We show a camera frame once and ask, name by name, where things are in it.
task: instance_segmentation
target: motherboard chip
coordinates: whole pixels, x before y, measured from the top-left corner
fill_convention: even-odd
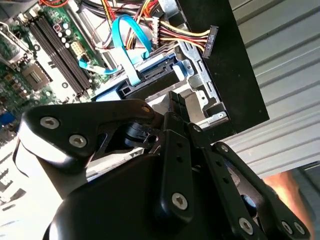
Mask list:
[[[29,82],[33,90],[37,91],[47,85],[50,80],[43,73],[41,68],[36,64],[31,65],[26,70],[22,72],[22,75]]]

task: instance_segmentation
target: orange wire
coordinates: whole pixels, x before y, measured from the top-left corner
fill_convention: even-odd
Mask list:
[[[65,0],[63,3],[60,3],[58,5],[52,5],[52,4],[47,3],[45,0],[40,0],[41,3],[43,3],[44,5],[47,5],[48,7],[51,7],[51,8],[63,7],[64,5],[66,5],[68,3],[68,1],[69,0]]]

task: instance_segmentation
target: yellow wire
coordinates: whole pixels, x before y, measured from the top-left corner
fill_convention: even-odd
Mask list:
[[[163,41],[182,41],[182,42],[186,42],[188,44],[191,44],[191,45],[194,45],[194,46],[198,47],[199,49],[202,50],[202,52],[205,51],[205,48],[203,46],[201,46],[200,44],[192,42],[192,41],[189,41],[189,40],[186,40],[186,39],[177,38],[177,37],[160,37],[159,39],[163,40]]]
[[[142,14],[144,13],[144,11],[145,11],[146,7],[148,6],[148,4],[150,3],[150,1],[151,1],[151,0],[146,0],[146,1],[144,2],[143,6],[142,6],[142,8],[141,8],[141,12],[140,12],[140,14],[139,14],[139,16],[138,16],[138,18],[137,18],[137,20],[136,20],[136,23],[137,23],[137,24],[139,24],[140,19],[141,19],[141,16],[142,16]],[[128,41],[128,46],[127,46],[128,49],[131,48],[131,45],[132,45],[132,42],[134,41],[134,38],[135,38],[135,34],[132,33],[131,36],[130,36],[130,38],[129,38],[129,41]]]
[[[179,33],[182,33],[182,34],[186,34],[186,35],[190,35],[190,36],[202,37],[202,36],[208,35],[210,33],[210,30],[207,30],[207,31],[201,32],[201,33],[194,33],[194,32],[185,31],[185,30],[176,28],[174,26],[171,26],[170,24],[166,23],[165,21],[160,21],[160,23],[162,25],[165,25],[166,27],[172,29],[172,30],[175,30],[176,32],[179,32]]]
[[[111,26],[111,25],[112,25],[112,19],[111,19],[110,15],[109,15],[108,7],[107,7],[107,5],[106,5],[106,3],[105,3],[105,0],[101,0],[101,3],[102,3],[102,5],[103,5],[104,12],[105,12],[106,17],[107,17],[107,19],[108,19],[108,22],[109,22],[109,24],[110,24],[110,26]]]

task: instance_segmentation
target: black plastic bracket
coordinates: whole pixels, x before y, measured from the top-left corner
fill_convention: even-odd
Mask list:
[[[194,216],[191,153],[184,121],[174,112],[164,115],[163,161],[155,217],[171,229],[188,224]]]

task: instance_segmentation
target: black panel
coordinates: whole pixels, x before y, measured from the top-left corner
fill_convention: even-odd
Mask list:
[[[239,133],[268,120],[229,1],[181,0],[179,4],[193,32],[204,32],[211,25],[219,27],[212,54],[204,61],[234,131]]]

